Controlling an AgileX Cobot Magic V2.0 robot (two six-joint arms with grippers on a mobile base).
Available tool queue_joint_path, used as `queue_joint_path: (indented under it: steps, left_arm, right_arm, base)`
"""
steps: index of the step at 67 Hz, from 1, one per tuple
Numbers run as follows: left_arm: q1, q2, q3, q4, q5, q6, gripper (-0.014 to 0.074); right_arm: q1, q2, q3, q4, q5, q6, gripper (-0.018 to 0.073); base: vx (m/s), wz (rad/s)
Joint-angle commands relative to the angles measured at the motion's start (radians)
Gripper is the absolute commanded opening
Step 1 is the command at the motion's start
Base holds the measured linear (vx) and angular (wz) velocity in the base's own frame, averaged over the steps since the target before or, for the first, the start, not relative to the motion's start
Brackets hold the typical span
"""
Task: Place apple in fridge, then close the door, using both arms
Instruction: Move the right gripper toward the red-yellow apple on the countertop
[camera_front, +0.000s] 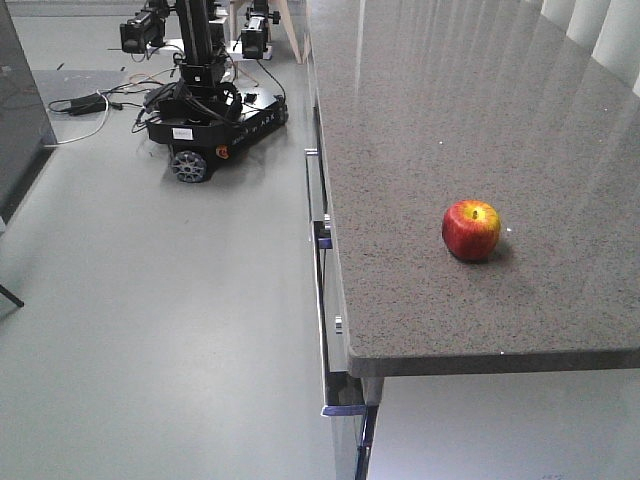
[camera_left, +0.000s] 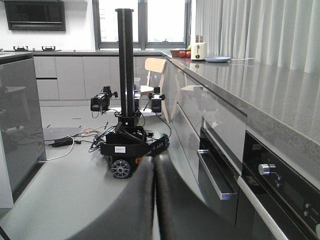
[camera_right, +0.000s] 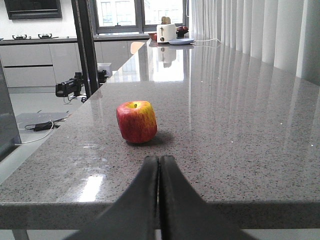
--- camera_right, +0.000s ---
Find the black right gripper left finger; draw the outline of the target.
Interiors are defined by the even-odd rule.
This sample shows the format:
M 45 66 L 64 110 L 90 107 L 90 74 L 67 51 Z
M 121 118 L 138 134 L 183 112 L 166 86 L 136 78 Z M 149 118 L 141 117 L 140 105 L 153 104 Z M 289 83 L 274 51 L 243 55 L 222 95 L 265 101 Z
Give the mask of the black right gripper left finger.
M 157 156 L 147 156 L 133 182 L 97 219 L 68 240 L 153 240 L 158 196 Z

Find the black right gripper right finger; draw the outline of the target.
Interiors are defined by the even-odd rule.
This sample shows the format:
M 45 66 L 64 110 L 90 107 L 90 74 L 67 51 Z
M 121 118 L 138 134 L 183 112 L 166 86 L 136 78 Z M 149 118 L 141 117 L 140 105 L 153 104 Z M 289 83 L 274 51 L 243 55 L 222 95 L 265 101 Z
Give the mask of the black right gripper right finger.
M 163 240 L 253 240 L 209 206 L 189 184 L 175 158 L 159 160 L 159 210 Z

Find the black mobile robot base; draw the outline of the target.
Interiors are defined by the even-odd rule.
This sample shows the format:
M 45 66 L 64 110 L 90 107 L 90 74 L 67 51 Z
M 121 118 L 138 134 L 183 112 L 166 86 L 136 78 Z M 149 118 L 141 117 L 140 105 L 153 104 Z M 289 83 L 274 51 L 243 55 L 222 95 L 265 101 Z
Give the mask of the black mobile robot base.
M 77 44 L 82 72 L 55 86 L 55 95 L 60 98 L 73 93 L 75 97 L 81 95 L 82 86 L 85 88 L 86 98 L 93 95 L 101 86 L 96 51 L 94 45 L 93 28 L 90 5 L 88 0 L 73 0 L 71 2 L 74 24 L 77 34 Z

